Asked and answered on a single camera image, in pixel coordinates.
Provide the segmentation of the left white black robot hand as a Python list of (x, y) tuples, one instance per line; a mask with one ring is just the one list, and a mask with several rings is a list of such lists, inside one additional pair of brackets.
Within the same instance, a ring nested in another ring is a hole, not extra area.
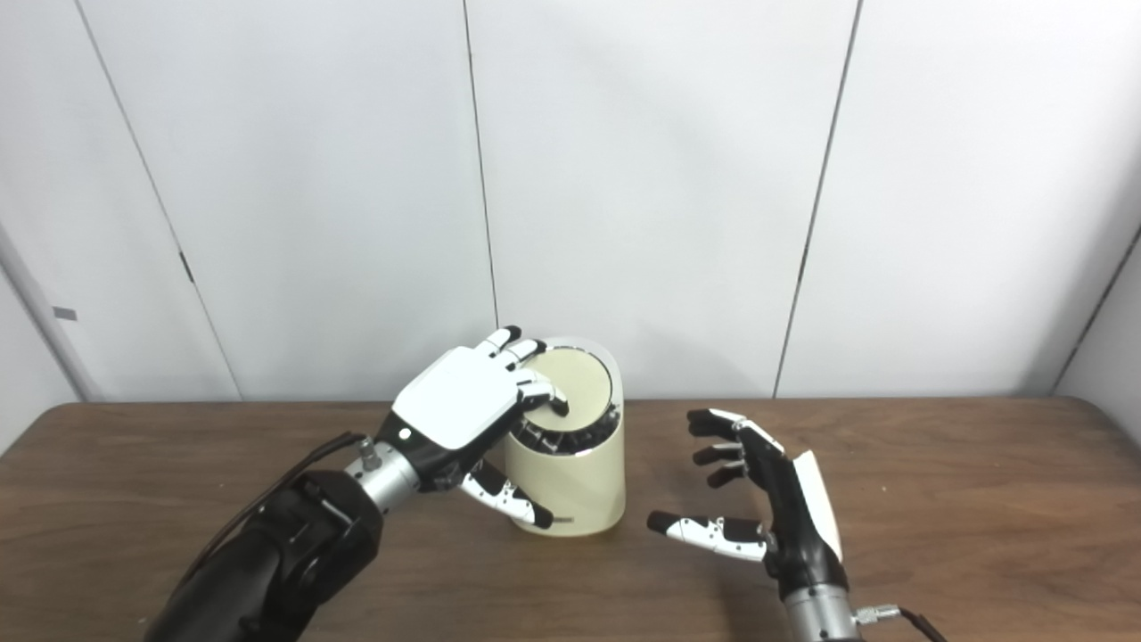
[(510, 519), (550, 528), (553, 512), (485, 462), (525, 412), (570, 412), (566, 395), (527, 366), (541, 353), (547, 342), (507, 325), (480, 344), (453, 347), (413, 377), (375, 436), (382, 468), (359, 480), (378, 511), (387, 514), (415, 493), (460, 488)]

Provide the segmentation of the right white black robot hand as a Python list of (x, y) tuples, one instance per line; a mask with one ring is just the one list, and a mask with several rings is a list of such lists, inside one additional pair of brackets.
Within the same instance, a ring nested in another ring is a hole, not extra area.
[(718, 439), (691, 456), (697, 465), (722, 463), (710, 473), (710, 487), (748, 480), (764, 491), (771, 521), (653, 511), (645, 521), (648, 529), (718, 556), (764, 564), (780, 598), (817, 586), (850, 590), (837, 522), (814, 452), (790, 457), (782, 442), (736, 412), (702, 407), (688, 411), (687, 420), (689, 434)]

